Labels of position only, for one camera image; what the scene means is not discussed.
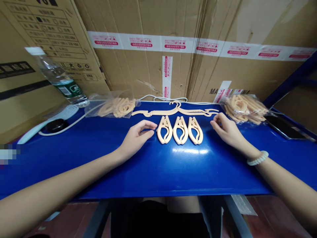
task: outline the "forearm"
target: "forearm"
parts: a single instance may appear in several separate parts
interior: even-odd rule
[[[250,160],[262,155],[252,145],[243,153]],[[314,231],[317,227],[317,192],[270,158],[255,167],[298,221],[309,231]]]
[[[114,151],[1,200],[0,237],[23,235],[124,161],[121,153]]]

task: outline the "bottle cap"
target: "bottle cap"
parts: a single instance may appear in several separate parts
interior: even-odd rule
[[[25,47],[26,51],[31,55],[45,55],[40,47]]]

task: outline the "brown cardboard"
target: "brown cardboard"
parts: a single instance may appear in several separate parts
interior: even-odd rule
[[[75,0],[89,31],[207,38],[315,47],[315,1]],[[173,56],[171,97],[212,102],[222,81],[265,99],[302,62],[232,59],[190,53],[95,49],[111,90],[162,95],[162,55]]]
[[[25,46],[41,47],[73,77],[84,93],[109,91],[98,58],[71,0],[1,0],[0,7],[28,44]]]
[[[236,8],[230,29],[219,40],[316,47],[317,14],[315,1],[242,0]],[[190,101],[213,102],[222,81],[232,81],[230,89],[244,89],[261,100],[269,96],[302,62],[234,59],[201,56],[193,65]]]
[[[88,31],[197,37],[205,1],[75,0]],[[187,93],[193,54],[95,49],[111,90],[162,96],[162,56],[173,57],[171,97]]]
[[[308,86],[295,88],[275,104],[274,108],[304,125],[313,133],[317,133],[317,113],[314,110],[317,108],[316,88]]]
[[[0,101],[0,144],[8,143],[45,121],[65,98],[52,85]]]
[[[0,13],[0,93],[45,80],[35,58],[24,47],[28,44]],[[46,86],[0,101],[0,143],[8,143],[44,121],[43,115],[65,103],[53,86]]]
[[[24,49],[24,46],[27,46],[26,42],[21,38],[19,33],[12,28],[10,22],[7,21],[1,12],[0,22],[1,28],[3,32],[5,32],[5,34],[0,37],[0,92],[45,80],[40,72],[34,72],[37,70],[36,62],[34,57]],[[24,67],[27,68],[29,66],[29,68],[26,69],[29,71],[15,75],[17,70],[6,65],[12,62],[23,62]],[[18,69],[22,68],[20,64],[15,65],[15,67],[18,67]]]

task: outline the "water bottle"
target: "water bottle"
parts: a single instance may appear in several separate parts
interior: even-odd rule
[[[26,47],[31,55],[36,58],[37,65],[44,77],[54,85],[67,100],[78,107],[86,107],[89,100],[80,87],[74,82],[67,72],[57,62],[46,56],[40,47]]]

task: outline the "blue table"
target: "blue table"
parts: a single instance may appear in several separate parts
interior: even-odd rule
[[[165,102],[143,102],[136,110],[174,107]],[[219,105],[183,103],[182,108],[222,111]],[[83,113],[81,109],[70,122]],[[181,115],[169,116],[172,126]],[[87,188],[77,199],[272,193],[257,171],[246,164],[245,158],[212,129],[209,121],[213,117],[196,118],[204,133],[201,145],[194,145],[190,138],[184,145],[177,145],[173,138],[168,144],[161,144],[155,134],[130,160]],[[158,124],[161,116],[91,117],[56,136],[36,135],[22,147],[22,154],[16,160],[0,170],[0,198],[110,153],[120,146],[128,129],[143,119]],[[239,128],[254,146],[268,151],[273,160],[317,189],[316,144],[285,140],[266,125],[243,124]]]

